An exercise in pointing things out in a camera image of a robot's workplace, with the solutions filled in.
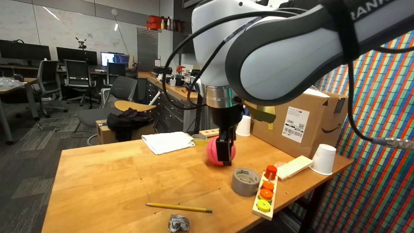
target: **duct tape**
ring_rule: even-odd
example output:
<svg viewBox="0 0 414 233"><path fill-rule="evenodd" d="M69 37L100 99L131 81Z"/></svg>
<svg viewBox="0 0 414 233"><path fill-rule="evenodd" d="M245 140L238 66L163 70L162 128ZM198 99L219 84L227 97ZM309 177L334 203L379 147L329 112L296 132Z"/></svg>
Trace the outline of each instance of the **duct tape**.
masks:
<svg viewBox="0 0 414 233"><path fill-rule="evenodd" d="M258 193L259 176L249 168L237 168L233 172L232 189L243 197L251 197Z"/></svg>

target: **paper cup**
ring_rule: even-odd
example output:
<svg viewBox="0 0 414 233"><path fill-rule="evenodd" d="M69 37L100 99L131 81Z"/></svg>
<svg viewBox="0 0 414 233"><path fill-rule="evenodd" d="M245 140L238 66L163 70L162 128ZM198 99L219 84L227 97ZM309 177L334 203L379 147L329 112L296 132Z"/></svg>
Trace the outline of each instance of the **paper cup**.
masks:
<svg viewBox="0 0 414 233"><path fill-rule="evenodd" d="M331 175L335 162L337 149L327 143L320 143L313 155L313 163L311 168L321 175Z"/></svg>
<svg viewBox="0 0 414 233"><path fill-rule="evenodd" d="M237 124L236 134L247 137L250 136L250 125L251 125L251 116L243 115L242 120Z"/></svg>
<svg viewBox="0 0 414 233"><path fill-rule="evenodd" d="M197 134L192 134L192 137L194 138L194 143L197 146L206 146L207 142L208 142L208 140L207 140L207 137L205 134L197 133Z"/></svg>

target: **chair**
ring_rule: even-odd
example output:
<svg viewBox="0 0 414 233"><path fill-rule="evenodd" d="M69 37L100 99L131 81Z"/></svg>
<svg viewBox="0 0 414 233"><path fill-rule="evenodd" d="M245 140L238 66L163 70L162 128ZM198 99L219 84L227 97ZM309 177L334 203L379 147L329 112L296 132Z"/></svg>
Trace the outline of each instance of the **chair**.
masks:
<svg viewBox="0 0 414 233"><path fill-rule="evenodd" d="M39 96L39 103L43 114L49 118L49 112L45 109L44 98L51 98L47 105L51 109L64 110L67 112L66 106L52 105L52 101L60 102L62 101L62 87L61 80L56 72L57 61L42 61L38 70L38 85L35 85L35 90L39 88L36 96Z"/></svg>
<svg viewBox="0 0 414 233"><path fill-rule="evenodd" d="M113 87L110 88L110 96L113 96L117 99L133 101L137 89L137 83L137 79L119 76L117 80L114 80ZM120 114L120 111L111 105L104 106L102 109L82 110L78 112L78 118L79 121L84 125L96 127L96 120L106 119L110 112ZM97 134L95 133L88 138L88 145L91 145L91 140L96 136Z"/></svg>
<svg viewBox="0 0 414 233"><path fill-rule="evenodd" d="M118 76L126 76L127 74L127 65L126 63L108 63L108 72L105 84L111 87L114 80Z"/></svg>
<svg viewBox="0 0 414 233"><path fill-rule="evenodd" d="M102 106L106 105L110 90L110 87L113 85L114 80L117 80L118 76L126 76L127 74L127 65L124 63L108 63L108 72L105 79L105 88L101 89L101 103Z"/></svg>
<svg viewBox="0 0 414 233"><path fill-rule="evenodd" d="M66 65L66 79L65 84L69 88L80 92L82 96L69 98L67 102L80 99L80 106L86 98L89 98L89 109L92 109L92 88L95 87L91 76L88 63L86 61L65 59Z"/></svg>

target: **wooden tabletop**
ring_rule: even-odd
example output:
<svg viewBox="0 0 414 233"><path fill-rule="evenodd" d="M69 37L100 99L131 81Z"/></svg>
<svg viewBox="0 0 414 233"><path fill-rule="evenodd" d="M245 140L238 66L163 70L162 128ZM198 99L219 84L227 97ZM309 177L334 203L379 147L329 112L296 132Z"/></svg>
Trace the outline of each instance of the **wooden tabletop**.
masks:
<svg viewBox="0 0 414 233"><path fill-rule="evenodd" d="M251 212L254 197L232 190L236 168L260 173L268 164L286 163L286 153L255 138L238 137L232 167L206 162L206 147L195 146L154 155L141 141L64 150L43 232L168 232L172 213L189 219L190 232L239 232L263 219ZM351 164L337 155L334 175ZM278 181L274 211L330 180L305 169ZM162 202L212 208L212 213L145 206Z"/></svg>
<svg viewBox="0 0 414 233"><path fill-rule="evenodd" d="M139 76L140 77L146 77L150 83L153 83L154 85L157 85L161 89L163 88L163 84L159 80L157 80L157 76L154 76L152 72L139 72ZM184 87L177 87L177 85L172 87L172 85L167 84L167 90L168 90L170 94L172 94L174 97L176 97L179 99L183 99L183 101L188 99L186 98L188 90ZM198 94L195 92L192 92L190 93L190 99L193 102L195 102L197 101L197 96Z"/></svg>
<svg viewBox="0 0 414 233"><path fill-rule="evenodd" d="M127 111L128 109L135 109L137 111L149 111L152 109L155 109L154 105L142 105L142 103L123 101L123 99L117 99L114 106L120 111Z"/></svg>
<svg viewBox="0 0 414 233"><path fill-rule="evenodd" d="M25 87L25 84L34 84L36 83L38 79L36 77L25 77L25 83L22 83L22 85L16 85L16 87L0 87L0 94L5 94L8 92L12 92L16 88L21 88Z"/></svg>

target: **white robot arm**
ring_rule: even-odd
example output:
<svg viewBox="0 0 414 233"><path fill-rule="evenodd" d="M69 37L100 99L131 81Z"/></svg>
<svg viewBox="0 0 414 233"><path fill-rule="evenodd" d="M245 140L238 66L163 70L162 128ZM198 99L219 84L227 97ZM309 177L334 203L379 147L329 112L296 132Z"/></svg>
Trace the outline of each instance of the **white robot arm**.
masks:
<svg viewBox="0 0 414 233"><path fill-rule="evenodd" d="M193 11L193 31L238 14L250 17L229 19L194 39L197 61L208 65L201 80L220 128L216 146L224 164L232 164L241 99L290 101L334 67L414 28L413 0L321 0L293 17L254 0L205 0Z"/></svg>

